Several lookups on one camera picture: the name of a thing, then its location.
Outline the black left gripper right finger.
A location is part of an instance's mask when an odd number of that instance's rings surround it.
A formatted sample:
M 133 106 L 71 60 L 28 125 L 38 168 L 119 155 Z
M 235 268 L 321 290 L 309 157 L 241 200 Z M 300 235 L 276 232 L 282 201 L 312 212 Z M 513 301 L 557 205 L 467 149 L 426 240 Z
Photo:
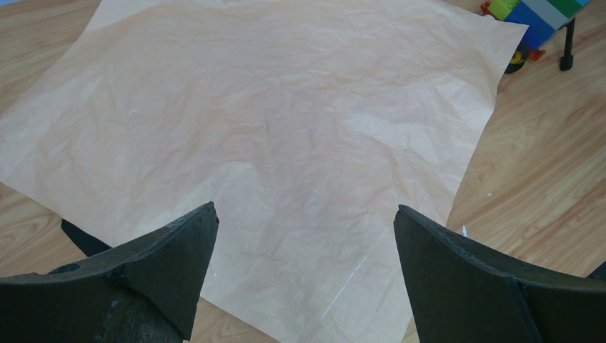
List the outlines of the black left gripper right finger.
M 421 342 L 603 342 L 605 275 L 499 252 L 402 205 L 394 235 Z

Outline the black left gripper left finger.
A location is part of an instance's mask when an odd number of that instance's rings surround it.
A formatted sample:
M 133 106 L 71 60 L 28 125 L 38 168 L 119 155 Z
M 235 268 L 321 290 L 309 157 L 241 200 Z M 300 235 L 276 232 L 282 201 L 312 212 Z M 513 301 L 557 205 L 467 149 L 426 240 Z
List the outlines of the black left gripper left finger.
M 3 342 L 191 338 L 219 228 L 212 202 L 116 247 L 70 222 L 61 228 L 85 258 L 1 279 Z

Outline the brown kraft wrapping paper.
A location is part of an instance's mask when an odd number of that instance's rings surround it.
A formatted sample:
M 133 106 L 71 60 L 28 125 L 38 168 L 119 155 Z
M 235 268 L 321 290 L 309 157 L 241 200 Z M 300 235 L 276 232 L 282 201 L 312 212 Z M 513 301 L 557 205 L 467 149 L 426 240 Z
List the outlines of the brown kraft wrapping paper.
M 214 202 L 202 296 L 400 342 L 393 221 L 444 224 L 527 28 L 444 1 L 103 1 L 1 116 L 1 181 L 110 245 Z

